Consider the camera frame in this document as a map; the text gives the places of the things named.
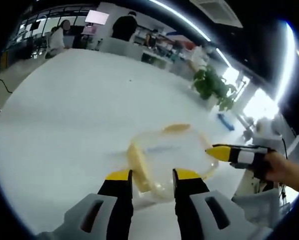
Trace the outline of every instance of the desk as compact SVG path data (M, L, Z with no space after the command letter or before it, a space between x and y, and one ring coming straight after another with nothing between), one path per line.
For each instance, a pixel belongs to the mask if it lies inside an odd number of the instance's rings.
M133 136L173 123L191 124L211 143L238 143L244 130L235 120L236 131L229 132L172 73L70 49L30 74L2 109L0 187L31 231L53 231L68 209L98 192L108 173L126 167L117 156ZM221 162L206 184L231 198L243 174ZM180 234L172 202L134 213L130 239L158 239L155 233L160 239Z
M159 62L153 62L152 65L159 67L160 69L164 69L166 71L170 71L173 62L171 60L169 60L167 57L163 57L160 55L157 55L156 53L150 51L149 49L144 49L143 50L143 54L145 55L149 55L151 58L154 58L155 60L159 60Z

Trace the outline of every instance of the ceiling vent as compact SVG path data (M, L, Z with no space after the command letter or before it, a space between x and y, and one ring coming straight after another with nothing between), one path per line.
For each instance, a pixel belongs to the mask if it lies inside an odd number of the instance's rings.
M202 10L214 23L242 28L242 24L224 0L189 0Z

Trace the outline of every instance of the floor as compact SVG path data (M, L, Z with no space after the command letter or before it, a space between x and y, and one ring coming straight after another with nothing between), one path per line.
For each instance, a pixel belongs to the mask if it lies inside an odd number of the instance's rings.
M10 66L8 69L0 71L0 79L5 83L8 91L14 92L17 87L30 75L35 69L44 64L47 60L43 55L27 60L20 60ZM9 99L9 93L0 80L0 109L2 110L4 104Z

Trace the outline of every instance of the plastic container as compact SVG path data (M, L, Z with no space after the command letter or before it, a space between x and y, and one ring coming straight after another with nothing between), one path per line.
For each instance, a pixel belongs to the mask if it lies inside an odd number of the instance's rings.
M205 153L210 148L204 135L189 124L170 125L160 131L143 132L127 150L129 168L138 191L134 198L147 204L174 200L173 169L193 170L202 179L210 177L219 163Z

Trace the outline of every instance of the human hand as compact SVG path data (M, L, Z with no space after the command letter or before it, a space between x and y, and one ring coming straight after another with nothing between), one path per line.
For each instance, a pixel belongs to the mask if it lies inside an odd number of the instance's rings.
M266 180L282 183L288 173L288 160L276 151L267 153L264 160L271 166L265 175Z
M267 180L283 183L299 191L299 165L288 161L276 151L267 153L264 160L271 166L265 175Z

